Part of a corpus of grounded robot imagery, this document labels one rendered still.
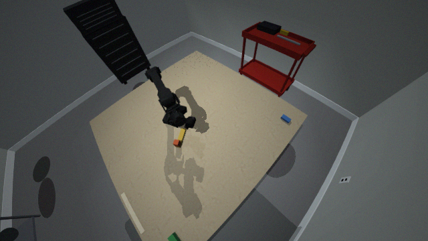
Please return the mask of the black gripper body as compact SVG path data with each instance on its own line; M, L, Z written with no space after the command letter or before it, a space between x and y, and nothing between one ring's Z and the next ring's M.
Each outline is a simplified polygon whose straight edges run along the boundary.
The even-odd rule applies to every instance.
M185 123L185 126L186 127L188 127L188 128L193 128L194 127L194 125L195 125L195 121L196 121L196 118L195 117L192 117L192 116L188 116L187 118L186 118L186 123ZM168 114L165 114L165 116L164 116L164 118L163 118L163 122L164 122L164 124L169 124L169 123L173 123L173 120L172 120L172 118L171 118L171 116L170 116L170 114L168 113Z

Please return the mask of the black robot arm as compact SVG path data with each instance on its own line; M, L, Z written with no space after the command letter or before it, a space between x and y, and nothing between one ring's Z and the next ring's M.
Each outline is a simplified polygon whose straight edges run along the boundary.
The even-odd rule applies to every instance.
M144 74L147 79L150 79L150 81L155 84L158 90L157 95L159 97L159 103L164 108L166 114L170 114L176 127L181 127L187 121L184 117L184 114L187 112L187 107L180 105L180 100L177 98L177 95L173 92L171 93L170 88L164 86L161 80L161 73L159 67L156 66L147 70ZM177 101L178 104L175 101ZM165 107L167 109L165 109Z

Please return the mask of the blue rectangular bar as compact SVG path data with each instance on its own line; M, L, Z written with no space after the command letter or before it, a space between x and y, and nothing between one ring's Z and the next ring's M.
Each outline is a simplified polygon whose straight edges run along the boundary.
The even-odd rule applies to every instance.
M283 114L282 116L281 116L281 119L283 119L284 121L286 121L287 123L289 123L290 121L291 121L291 119L288 117L288 116L286 116L285 114Z

